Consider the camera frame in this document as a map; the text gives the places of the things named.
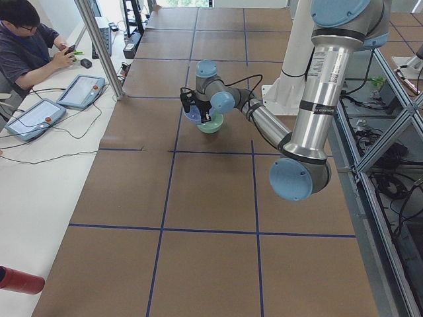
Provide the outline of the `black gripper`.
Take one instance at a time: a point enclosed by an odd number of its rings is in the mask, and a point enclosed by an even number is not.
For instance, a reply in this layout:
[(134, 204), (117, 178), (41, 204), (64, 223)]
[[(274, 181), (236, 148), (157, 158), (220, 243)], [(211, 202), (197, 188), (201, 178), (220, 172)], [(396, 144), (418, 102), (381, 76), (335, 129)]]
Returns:
[(203, 101), (197, 98), (196, 106), (199, 109), (201, 120), (204, 120), (204, 118), (207, 120), (210, 120), (211, 118), (210, 109), (212, 108), (210, 102)]

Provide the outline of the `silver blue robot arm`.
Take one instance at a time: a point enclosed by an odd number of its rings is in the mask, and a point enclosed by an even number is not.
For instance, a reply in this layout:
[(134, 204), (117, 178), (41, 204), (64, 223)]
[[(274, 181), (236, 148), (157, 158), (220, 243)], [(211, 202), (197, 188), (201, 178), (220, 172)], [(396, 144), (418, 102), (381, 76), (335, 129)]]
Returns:
[(216, 114), (239, 110), (263, 138), (281, 152), (270, 169), (270, 184), (283, 199), (301, 201), (330, 181), (324, 145), (340, 98), (351, 55), (382, 46), (389, 34), (390, 1), (312, 1), (311, 43), (305, 88), (295, 127), (289, 129), (252, 91), (232, 88), (217, 74), (213, 61), (196, 68), (196, 88), (180, 99), (188, 118), (210, 122)]

